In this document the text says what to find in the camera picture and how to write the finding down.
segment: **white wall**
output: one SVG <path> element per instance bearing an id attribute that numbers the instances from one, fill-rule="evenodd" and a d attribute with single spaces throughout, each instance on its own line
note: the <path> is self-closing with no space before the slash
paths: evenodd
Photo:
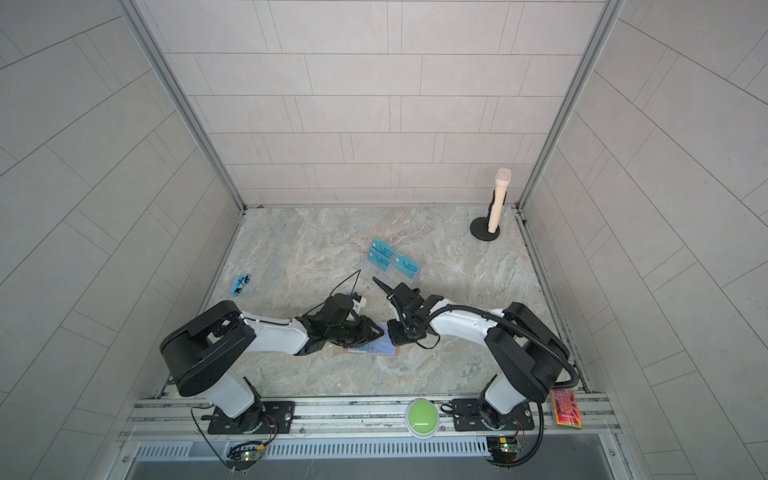
<path id="1" fill-rule="evenodd" d="M 237 215 L 113 2 L 0 3 L 0 476 L 86 475 Z"/>
<path id="2" fill-rule="evenodd" d="M 759 0 L 628 1 L 525 210 L 648 478 L 768 473 L 767 32 Z"/>
<path id="3" fill-rule="evenodd" d="M 517 201 L 603 8 L 137 5 L 252 205 Z"/>

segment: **green button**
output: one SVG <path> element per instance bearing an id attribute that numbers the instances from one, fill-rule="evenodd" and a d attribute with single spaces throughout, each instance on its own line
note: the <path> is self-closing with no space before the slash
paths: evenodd
<path id="1" fill-rule="evenodd" d="M 437 428 L 437 409 L 428 400 L 416 400 L 408 411 L 408 423 L 417 433 L 427 435 Z"/>

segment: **toy car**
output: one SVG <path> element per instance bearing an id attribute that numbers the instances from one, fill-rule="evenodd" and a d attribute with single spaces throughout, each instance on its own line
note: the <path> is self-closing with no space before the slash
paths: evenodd
<path id="1" fill-rule="evenodd" d="M 232 282 L 232 290 L 230 290 L 231 296 L 237 296 L 238 293 L 243 291 L 243 285 L 250 281 L 250 274 L 240 275 Z"/>

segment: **black round base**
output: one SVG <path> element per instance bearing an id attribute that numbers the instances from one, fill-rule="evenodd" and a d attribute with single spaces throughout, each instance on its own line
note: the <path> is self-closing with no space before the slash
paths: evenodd
<path id="1" fill-rule="evenodd" d="M 477 217 L 472 221 L 472 224 L 469 225 L 469 231 L 472 232 L 472 235 L 474 235 L 478 240 L 490 242 L 498 238 L 498 234 L 502 231 L 502 228 L 496 227 L 496 231 L 494 233 L 489 233 L 488 218 Z"/>

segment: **tiled wall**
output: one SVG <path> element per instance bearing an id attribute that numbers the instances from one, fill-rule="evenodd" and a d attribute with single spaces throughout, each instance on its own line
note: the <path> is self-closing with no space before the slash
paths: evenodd
<path id="1" fill-rule="evenodd" d="M 768 2 L 628 1 L 525 210 L 648 478 L 768 473 L 767 31 Z"/>
<path id="2" fill-rule="evenodd" d="M 603 4 L 137 0 L 247 204 L 517 201 Z"/>
<path id="3" fill-rule="evenodd" d="M 0 206 L 0 477 L 81 479 L 238 215 L 111 0 L 0 2 Z"/>

